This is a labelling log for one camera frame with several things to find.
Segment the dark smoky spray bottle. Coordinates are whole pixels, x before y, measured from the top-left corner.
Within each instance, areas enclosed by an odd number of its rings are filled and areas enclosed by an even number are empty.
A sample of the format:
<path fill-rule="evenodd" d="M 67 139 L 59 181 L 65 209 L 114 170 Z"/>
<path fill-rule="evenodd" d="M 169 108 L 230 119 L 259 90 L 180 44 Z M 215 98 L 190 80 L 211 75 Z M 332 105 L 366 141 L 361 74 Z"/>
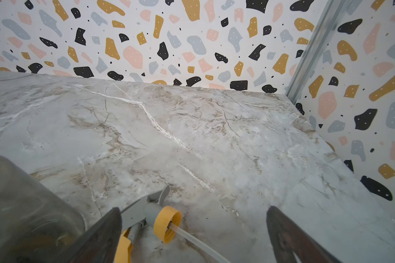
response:
<path fill-rule="evenodd" d="M 0 156 L 0 263 L 50 263 L 85 229 L 76 209 Z"/>

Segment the aluminium frame post right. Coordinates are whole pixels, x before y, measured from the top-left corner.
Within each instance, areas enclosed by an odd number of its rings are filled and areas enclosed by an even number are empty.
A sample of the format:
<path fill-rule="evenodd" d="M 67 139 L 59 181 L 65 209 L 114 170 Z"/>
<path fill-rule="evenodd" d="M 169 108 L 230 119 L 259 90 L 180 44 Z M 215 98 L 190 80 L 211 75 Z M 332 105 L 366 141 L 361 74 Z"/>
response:
<path fill-rule="evenodd" d="M 286 91 L 287 98 L 293 104 L 297 103 L 309 80 L 309 74 L 323 53 L 323 45 L 331 38 L 337 27 L 338 20 L 343 16 L 349 4 L 350 1 L 345 0 L 327 1 L 319 21 L 314 28 L 313 35 L 291 79 L 289 88 Z"/>

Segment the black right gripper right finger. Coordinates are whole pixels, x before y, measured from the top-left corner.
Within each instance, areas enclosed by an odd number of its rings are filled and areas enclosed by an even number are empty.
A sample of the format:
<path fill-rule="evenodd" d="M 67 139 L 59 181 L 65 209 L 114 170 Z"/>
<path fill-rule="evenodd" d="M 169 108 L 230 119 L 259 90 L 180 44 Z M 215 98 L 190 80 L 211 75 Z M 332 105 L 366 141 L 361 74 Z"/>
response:
<path fill-rule="evenodd" d="M 266 224 L 278 263 L 339 262 L 276 206 L 268 209 Z"/>

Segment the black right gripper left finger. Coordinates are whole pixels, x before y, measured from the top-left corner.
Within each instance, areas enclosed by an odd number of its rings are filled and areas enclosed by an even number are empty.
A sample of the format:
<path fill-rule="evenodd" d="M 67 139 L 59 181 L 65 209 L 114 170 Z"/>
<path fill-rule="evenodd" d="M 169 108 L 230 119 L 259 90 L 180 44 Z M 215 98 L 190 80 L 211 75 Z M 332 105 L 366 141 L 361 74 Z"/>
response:
<path fill-rule="evenodd" d="M 121 235 L 119 208 L 113 208 L 58 255 L 60 263 L 112 263 Z"/>

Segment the grey yellow spray nozzle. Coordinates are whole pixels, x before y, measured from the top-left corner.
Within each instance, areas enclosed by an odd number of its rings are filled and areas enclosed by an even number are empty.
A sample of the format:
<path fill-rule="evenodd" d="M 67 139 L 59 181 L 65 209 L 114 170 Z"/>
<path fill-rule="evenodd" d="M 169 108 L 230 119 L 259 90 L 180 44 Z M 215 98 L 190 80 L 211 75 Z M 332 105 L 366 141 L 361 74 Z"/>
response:
<path fill-rule="evenodd" d="M 146 226 L 164 244 L 170 243 L 176 234 L 193 243 L 219 263 L 227 263 L 224 256 L 181 228 L 182 213 L 163 202 L 170 192 L 170 186 L 143 196 L 121 211 L 122 228 L 114 262 L 130 263 L 133 245 L 140 231 Z"/>

